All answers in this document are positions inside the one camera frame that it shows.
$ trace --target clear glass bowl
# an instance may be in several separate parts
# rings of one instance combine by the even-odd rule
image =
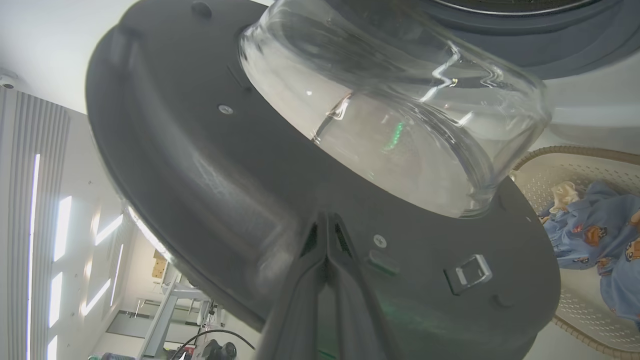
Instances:
[[[410,1],[280,0],[242,35],[254,87],[298,131],[386,191],[481,214],[551,119],[544,84]]]

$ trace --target blue fabric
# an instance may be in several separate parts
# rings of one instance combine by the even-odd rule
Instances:
[[[538,217],[543,218],[543,217],[550,216],[551,212],[549,210],[551,210],[551,208],[553,207],[554,207],[554,202],[552,201],[543,211],[540,211],[538,213]]]
[[[640,197],[618,195],[602,181],[591,184],[583,199],[566,208],[544,224],[561,268],[582,270],[599,259],[617,258],[637,237],[628,221],[640,209]]]
[[[619,317],[635,321],[640,329],[640,239],[630,241],[620,258],[603,259],[598,273],[605,304]]]

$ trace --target security camera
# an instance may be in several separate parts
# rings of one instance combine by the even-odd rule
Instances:
[[[15,88],[15,79],[9,75],[0,74],[0,85],[6,89]]]

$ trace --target ceiling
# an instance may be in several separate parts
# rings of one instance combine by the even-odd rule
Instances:
[[[17,90],[86,113],[84,79],[93,48],[135,2],[0,1],[0,68],[18,76]]]

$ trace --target laundry basket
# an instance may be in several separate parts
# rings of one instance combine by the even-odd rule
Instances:
[[[603,180],[619,193],[640,196],[640,156],[584,147],[546,147],[522,158],[511,177],[536,212],[553,203],[550,189],[563,181],[586,189],[593,181]],[[640,332],[633,321],[618,318],[605,305],[596,268],[561,269],[561,278],[554,323],[598,351],[640,360]]]

